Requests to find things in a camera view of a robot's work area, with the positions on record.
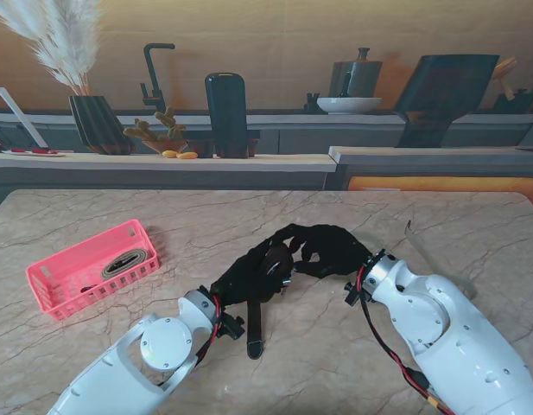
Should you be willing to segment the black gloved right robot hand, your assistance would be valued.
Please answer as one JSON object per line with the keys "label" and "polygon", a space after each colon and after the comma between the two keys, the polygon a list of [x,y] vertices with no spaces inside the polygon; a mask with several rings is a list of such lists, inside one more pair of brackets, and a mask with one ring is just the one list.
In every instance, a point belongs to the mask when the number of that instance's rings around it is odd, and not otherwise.
{"label": "black gloved right robot hand", "polygon": [[350,232],[334,225],[290,224],[275,232],[271,239],[275,245],[289,239],[290,252],[301,251],[301,260],[294,262],[294,270],[318,279],[356,273],[372,256]]}

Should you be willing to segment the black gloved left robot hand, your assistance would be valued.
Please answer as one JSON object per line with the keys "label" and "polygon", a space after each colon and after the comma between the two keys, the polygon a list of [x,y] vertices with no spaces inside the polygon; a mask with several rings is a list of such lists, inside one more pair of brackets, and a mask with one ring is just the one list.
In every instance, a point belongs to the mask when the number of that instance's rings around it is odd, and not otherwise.
{"label": "black gloved left robot hand", "polygon": [[238,258],[210,288],[222,306],[268,302],[284,287],[293,270],[288,247],[266,239]]}

